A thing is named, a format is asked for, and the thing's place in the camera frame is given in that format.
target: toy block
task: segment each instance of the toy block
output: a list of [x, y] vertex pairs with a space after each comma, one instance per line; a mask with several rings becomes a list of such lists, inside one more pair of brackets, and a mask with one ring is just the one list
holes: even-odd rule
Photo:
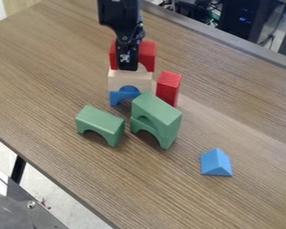
[[151, 90], [152, 80], [152, 72], [133, 72], [110, 69], [108, 73], [108, 90], [119, 91], [124, 86], [133, 86], [142, 93]]
[[233, 176], [231, 159], [219, 148], [200, 156], [200, 168], [202, 175]]
[[108, 145], [115, 147], [125, 132], [125, 122], [122, 118], [86, 105], [76, 116], [77, 131], [95, 131], [105, 138]]
[[116, 60], [115, 42], [116, 42], [115, 39], [111, 42], [110, 51], [109, 51], [109, 60], [110, 60], [110, 68], [113, 70], [118, 70], [119, 66]]
[[136, 98], [141, 93], [132, 86], [124, 86], [119, 91], [110, 91], [110, 106], [117, 106], [125, 98]]
[[[110, 66], [113, 70], [118, 70], [119, 65], [116, 59], [116, 40], [111, 42], [109, 58]], [[156, 43], [151, 41], [141, 41], [139, 49], [139, 62], [142, 63], [148, 72], [154, 72], [156, 66]]]
[[131, 131], [148, 131], [168, 149], [177, 138], [181, 127], [181, 112], [166, 104], [151, 92], [141, 94], [132, 100]]
[[169, 105], [176, 107], [180, 86], [181, 76], [179, 74], [161, 72], [156, 84], [156, 95]]
[[142, 41], [139, 49], [139, 62], [142, 63], [148, 72], [154, 72], [156, 68], [156, 43]]

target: blue triangular block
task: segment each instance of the blue triangular block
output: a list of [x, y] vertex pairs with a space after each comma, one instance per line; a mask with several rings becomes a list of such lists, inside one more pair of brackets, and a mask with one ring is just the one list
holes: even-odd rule
[[233, 176], [230, 157], [219, 148], [202, 154], [200, 167], [203, 175]]

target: red cuboid block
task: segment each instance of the red cuboid block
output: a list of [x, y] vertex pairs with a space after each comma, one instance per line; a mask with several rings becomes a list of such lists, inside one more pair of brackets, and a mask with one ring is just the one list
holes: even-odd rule
[[[119, 66], [116, 61], [115, 40], [110, 46], [110, 66], [113, 70], [118, 70]], [[156, 43], [152, 41], [142, 41], [139, 49], [139, 62], [142, 63], [148, 72], [154, 72], [156, 66]]]
[[171, 106], [178, 102], [181, 76], [173, 72], [161, 72], [156, 84], [156, 95]]

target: green block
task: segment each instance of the green block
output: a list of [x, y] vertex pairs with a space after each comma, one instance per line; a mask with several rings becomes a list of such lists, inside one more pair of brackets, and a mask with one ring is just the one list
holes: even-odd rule
[[85, 105], [75, 120], [79, 133], [95, 131], [103, 136], [111, 147], [119, 143], [125, 132], [125, 122], [122, 118], [89, 105]]
[[151, 92], [132, 100], [131, 131], [152, 133], [162, 148], [168, 149], [175, 141], [181, 127], [181, 112], [168, 105]]

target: cable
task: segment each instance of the cable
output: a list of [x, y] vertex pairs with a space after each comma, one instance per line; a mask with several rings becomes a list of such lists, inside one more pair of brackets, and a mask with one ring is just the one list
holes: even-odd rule
[[272, 42], [271, 42], [271, 45], [269, 46], [270, 50], [272, 50], [274, 39], [275, 39], [275, 35], [273, 35], [273, 37], [272, 37]]
[[274, 33], [275, 33], [275, 31], [278, 30], [279, 25], [280, 25], [280, 23], [281, 23], [281, 21], [282, 21], [283, 16], [284, 16], [285, 13], [286, 13], [286, 9], [283, 10], [283, 12], [282, 12], [282, 14], [281, 14], [281, 16], [280, 16], [280, 19], [278, 20], [277, 24], [275, 25], [273, 31], [272, 31], [270, 34], [268, 34], [268, 36], [267, 36], [266, 39], [264, 39], [264, 40], [262, 40], [260, 43], [258, 43], [259, 46], [264, 47], [264, 46], [268, 43], [268, 41], [274, 36]]

